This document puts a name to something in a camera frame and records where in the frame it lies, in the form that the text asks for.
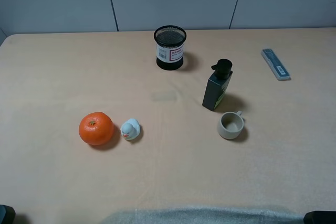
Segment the white rubber duck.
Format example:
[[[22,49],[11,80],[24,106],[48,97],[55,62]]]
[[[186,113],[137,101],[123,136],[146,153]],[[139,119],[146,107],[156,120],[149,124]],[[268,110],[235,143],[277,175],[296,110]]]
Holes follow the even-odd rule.
[[[120,132],[125,140],[132,141],[139,136],[141,127],[136,119],[129,119],[121,125]]]

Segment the dark green pump bottle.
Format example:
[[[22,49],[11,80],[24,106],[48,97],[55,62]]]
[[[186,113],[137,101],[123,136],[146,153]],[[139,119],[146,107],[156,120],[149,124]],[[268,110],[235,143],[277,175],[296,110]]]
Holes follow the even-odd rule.
[[[220,104],[232,77],[232,62],[228,59],[220,59],[212,65],[212,75],[209,77],[202,106],[214,111]]]

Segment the black mesh pen holder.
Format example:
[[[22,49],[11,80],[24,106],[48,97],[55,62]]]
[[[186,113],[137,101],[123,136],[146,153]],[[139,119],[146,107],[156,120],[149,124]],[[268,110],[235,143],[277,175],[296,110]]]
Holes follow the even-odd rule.
[[[154,32],[156,43],[156,64],[163,70],[177,70],[183,65],[186,32],[174,25],[159,27]]]

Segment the beige ceramic cup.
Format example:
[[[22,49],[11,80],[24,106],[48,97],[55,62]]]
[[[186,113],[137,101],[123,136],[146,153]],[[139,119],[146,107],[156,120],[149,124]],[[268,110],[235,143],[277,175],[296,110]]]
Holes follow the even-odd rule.
[[[233,140],[239,136],[244,128],[242,111],[225,112],[217,125],[219,135],[227,140]]]

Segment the orange mandarin fruit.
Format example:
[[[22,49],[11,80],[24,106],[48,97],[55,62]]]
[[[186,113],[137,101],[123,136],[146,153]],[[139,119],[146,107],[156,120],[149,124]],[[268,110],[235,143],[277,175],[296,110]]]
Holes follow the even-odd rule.
[[[93,112],[86,115],[79,124],[79,136],[92,146],[108,143],[114,134],[114,123],[103,112]]]

